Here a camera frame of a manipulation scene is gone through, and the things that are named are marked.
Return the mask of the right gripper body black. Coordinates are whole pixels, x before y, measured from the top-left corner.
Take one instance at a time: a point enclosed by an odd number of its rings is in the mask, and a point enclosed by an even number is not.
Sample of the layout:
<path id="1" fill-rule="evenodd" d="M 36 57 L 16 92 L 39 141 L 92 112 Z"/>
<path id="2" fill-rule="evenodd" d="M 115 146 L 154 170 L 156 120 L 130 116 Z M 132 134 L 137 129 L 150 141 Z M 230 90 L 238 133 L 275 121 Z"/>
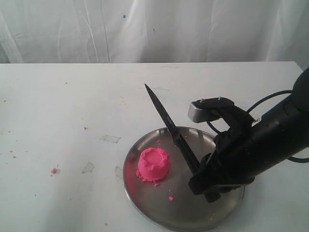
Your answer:
<path id="1" fill-rule="evenodd" d="M 206 170 L 206 191 L 230 191 L 268 169 L 268 124 L 257 123 L 238 139 L 219 138 Z"/>

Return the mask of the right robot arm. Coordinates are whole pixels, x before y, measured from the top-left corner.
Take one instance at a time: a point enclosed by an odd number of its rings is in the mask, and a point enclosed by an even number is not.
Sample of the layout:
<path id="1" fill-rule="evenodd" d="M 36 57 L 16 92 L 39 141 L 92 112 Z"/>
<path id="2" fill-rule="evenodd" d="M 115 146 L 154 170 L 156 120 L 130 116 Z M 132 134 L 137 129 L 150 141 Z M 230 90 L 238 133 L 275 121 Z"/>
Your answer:
<path id="1" fill-rule="evenodd" d="M 309 145 L 309 73 L 296 80 L 291 94 L 255 122 L 227 98 L 197 100 L 188 113 L 196 123 L 222 118 L 229 129 L 214 138 L 215 151 L 190 178 L 195 195 L 229 191 L 290 158 Z"/>

